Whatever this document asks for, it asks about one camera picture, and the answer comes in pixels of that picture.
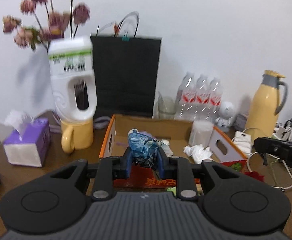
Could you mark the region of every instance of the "brown tabletop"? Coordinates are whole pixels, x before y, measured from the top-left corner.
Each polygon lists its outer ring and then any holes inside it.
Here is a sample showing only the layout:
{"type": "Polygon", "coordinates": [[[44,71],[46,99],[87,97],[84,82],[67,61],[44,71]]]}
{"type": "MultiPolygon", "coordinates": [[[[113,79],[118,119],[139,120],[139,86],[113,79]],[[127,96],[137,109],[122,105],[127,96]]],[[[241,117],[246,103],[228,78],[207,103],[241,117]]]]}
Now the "brown tabletop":
{"type": "MultiPolygon", "coordinates": [[[[54,122],[51,113],[45,113],[43,116],[48,117],[50,122],[54,122]]],[[[71,161],[82,158],[87,159],[89,163],[98,162],[99,151],[102,146],[105,132],[106,129],[94,130],[93,145],[88,149],[75,151],[70,156],[66,155],[62,151],[60,145],[61,135],[52,134],[51,147],[47,153],[43,168],[31,168],[11,165],[6,159],[3,147],[0,146],[0,199],[4,194],[6,194],[11,189],[17,187],[18,185],[38,178],[71,161]]],[[[255,154],[250,161],[251,168],[264,175],[265,182],[270,185],[275,185],[271,169],[269,168],[269,166],[263,166],[262,162],[262,158],[259,155],[255,154]]],[[[282,187],[285,187],[285,185],[291,185],[289,175],[280,164],[276,163],[274,165],[274,171],[277,181],[282,187]]],[[[286,195],[290,199],[292,205],[292,190],[288,190],[286,192],[286,195]]],[[[2,236],[5,232],[6,229],[0,218],[0,236],[2,236]]],[[[292,238],[292,212],[285,226],[284,232],[292,238]]]]}

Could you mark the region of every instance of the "barcode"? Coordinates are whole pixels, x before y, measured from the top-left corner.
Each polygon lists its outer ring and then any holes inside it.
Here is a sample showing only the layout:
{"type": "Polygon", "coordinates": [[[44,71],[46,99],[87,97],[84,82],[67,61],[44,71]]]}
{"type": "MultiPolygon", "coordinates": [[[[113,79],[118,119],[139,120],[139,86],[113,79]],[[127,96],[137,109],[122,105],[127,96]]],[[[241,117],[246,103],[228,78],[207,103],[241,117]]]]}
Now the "barcode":
{"type": "Polygon", "coordinates": [[[65,65],[64,66],[64,72],[81,72],[86,70],[86,64],[80,63],[80,64],[72,64],[72,65],[65,65]]]}

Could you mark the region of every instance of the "crumpled white tissue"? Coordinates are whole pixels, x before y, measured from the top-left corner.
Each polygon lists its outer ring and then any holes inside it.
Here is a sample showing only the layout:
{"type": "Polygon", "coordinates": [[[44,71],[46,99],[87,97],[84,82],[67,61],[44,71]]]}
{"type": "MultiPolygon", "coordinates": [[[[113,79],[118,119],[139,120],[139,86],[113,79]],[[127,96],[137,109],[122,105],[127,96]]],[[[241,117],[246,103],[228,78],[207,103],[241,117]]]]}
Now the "crumpled white tissue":
{"type": "Polygon", "coordinates": [[[193,147],[186,146],[184,148],[184,153],[186,153],[187,156],[192,157],[194,162],[196,164],[202,163],[203,160],[212,160],[212,152],[210,151],[210,148],[207,147],[204,149],[203,145],[194,145],[193,147]]]}
{"type": "Polygon", "coordinates": [[[33,123],[34,118],[25,112],[12,110],[5,119],[5,125],[13,126],[19,133],[19,138],[22,139],[27,125],[33,123]]]}

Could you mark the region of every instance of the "astronaut figurine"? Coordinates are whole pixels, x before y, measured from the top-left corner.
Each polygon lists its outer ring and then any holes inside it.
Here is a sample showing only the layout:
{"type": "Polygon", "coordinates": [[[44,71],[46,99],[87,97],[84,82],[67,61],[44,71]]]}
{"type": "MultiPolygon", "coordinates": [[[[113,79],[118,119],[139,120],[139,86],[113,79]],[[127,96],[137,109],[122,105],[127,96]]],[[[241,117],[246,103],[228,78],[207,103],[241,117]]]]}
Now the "astronaut figurine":
{"type": "Polygon", "coordinates": [[[231,102],[222,102],[217,112],[219,117],[216,118],[215,124],[223,132],[228,132],[228,127],[231,125],[230,118],[234,115],[234,105],[231,102]]]}

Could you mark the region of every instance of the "crumpled blue plastic bag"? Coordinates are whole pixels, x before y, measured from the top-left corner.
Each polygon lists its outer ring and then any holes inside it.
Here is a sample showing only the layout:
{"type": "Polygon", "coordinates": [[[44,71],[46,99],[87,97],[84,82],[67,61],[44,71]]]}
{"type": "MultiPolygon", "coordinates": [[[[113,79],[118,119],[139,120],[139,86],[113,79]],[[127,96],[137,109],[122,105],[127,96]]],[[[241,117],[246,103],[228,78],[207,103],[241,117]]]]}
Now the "crumpled blue plastic bag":
{"type": "Polygon", "coordinates": [[[132,129],[128,132],[128,144],[132,149],[133,157],[142,157],[147,159],[155,153],[158,147],[161,147],[161,142],[149,137],[145,134],[139,133],[137,129],[132,129]]]}

